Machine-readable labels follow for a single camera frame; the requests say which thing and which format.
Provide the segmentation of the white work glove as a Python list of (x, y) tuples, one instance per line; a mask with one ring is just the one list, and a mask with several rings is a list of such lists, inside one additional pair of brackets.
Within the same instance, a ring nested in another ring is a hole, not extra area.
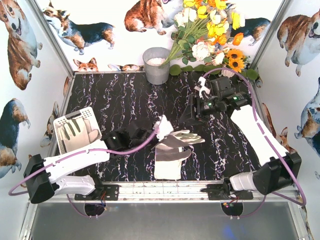
[(179, 141), (187, 143), (188, 145), (204, 143), (206, 141), (200, 135), (190, 132), (190, 130), (175, 131), (170, 135)]

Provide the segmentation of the grey palm work glove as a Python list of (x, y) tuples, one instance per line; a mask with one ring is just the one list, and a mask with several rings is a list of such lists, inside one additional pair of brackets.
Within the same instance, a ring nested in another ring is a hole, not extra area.
[(190, 149), (184, 150), (188, 145), (170, 134), (155, 146), (154, 178), (156, 180), (181, 179), (182, 162), (192, 154)]

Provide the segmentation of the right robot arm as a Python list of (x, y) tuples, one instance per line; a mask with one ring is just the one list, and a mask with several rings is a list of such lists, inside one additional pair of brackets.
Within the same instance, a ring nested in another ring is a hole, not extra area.
[(209, 121), (215, 113), (225, 113), (242, 131), (255, 151), (261, 167), (229, 177), (233, 191), (256, 191), (268, 195), (294, 184), (302, 159), (282, 146), (259, 118), (250, 95), (236, 91), (227, 77), (210, 80), (201, 76), (191, 93), (180, 123), (187, 126)]

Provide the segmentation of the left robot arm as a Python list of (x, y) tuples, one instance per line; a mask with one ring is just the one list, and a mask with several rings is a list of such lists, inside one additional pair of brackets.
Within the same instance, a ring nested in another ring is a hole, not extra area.
[(131, 122), (128, 127), (111, 131), (71, 152), (46, 158), (33, 155), (23, 174), (30, 202), (40, 204), (53, 196), (70, 194), (74, 194), (77, 200), (100, 199), (107, 187), (97, 175), (75, 176), (73, 173), (135, 153), (148, 146), (155, 136), (150, 124)]

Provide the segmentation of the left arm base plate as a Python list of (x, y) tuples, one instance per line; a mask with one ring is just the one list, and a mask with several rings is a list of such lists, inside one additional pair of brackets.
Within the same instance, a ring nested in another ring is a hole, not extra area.
[(117, 184), (103, 184), (97, 187), (89, 195), (75, 194), (76, 201), (117, 201), (119, 197), (119, 188)]

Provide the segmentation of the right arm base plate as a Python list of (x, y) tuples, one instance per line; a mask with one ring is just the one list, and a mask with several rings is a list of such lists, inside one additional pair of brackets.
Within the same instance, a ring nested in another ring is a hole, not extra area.
[(221, 184), (208, 184), (201, 190), (207, 193), (209, 200), (233, 200), (238, 197), (239, 200), (252, 200), (253, 193), (246, 190), (228, 192)]

